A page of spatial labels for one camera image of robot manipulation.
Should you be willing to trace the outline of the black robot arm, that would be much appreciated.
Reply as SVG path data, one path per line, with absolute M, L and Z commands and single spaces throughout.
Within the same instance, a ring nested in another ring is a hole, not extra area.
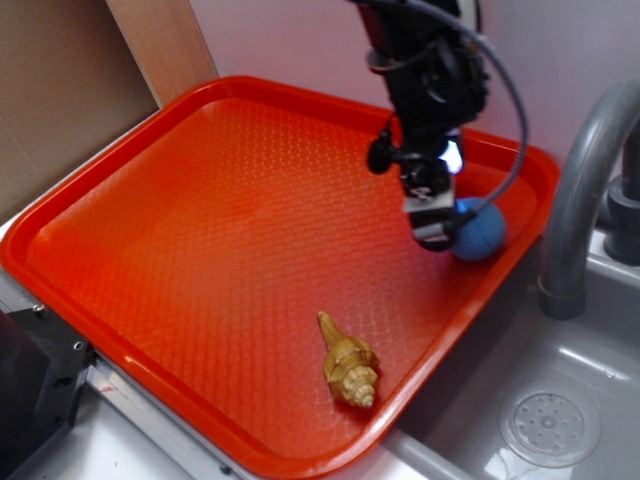
M 444 251 L 457 236 L 451 224 L 455 187 L 444 153 L 485 107 L 483 60 L 461 33 L 401 1 L 362 1 L 358 11 L 371 44 L 368 67 L 383 77 L 401 131 L 395 141 L 391 127 L 383 127 L 369 148 L 368 168 L 381 175 L 398 166 L 416 242 Z

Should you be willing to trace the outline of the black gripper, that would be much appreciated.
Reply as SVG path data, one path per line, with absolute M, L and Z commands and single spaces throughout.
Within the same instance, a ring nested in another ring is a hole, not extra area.
M 384 78 L 393 113 L 369 147 L 369 170 L 381 175 L 400 168 L 414 240 L 442 252 L 455 242 L 450 222 L 455 196 L 450 174 L 464 165 L 460 126 L 486 103 L 488 75 L 475 46 L 438 37 L 406 58 L 368 54 L 369 69 Z

